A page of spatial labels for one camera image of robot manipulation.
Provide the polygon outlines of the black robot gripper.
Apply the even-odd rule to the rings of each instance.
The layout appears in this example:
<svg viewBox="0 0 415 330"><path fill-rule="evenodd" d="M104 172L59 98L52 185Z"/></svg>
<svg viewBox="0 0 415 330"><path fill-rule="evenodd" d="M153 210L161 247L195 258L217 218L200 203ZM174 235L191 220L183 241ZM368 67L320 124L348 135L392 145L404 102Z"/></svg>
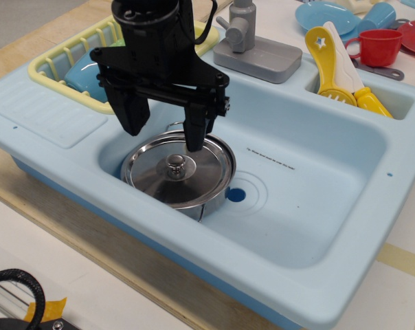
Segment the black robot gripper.
<svg viewBox="0 0 415 330"><path fill-rule="evenodd" d="M195 47L207 38L217 2L200 35L195 32L191 1L113 1L113 18L124 47L91 52L98 80L122 128L136 136L150 117L149 100L184 108L186 147L200 151L217 116L229 107L229 78L202 61Z"/></svg>

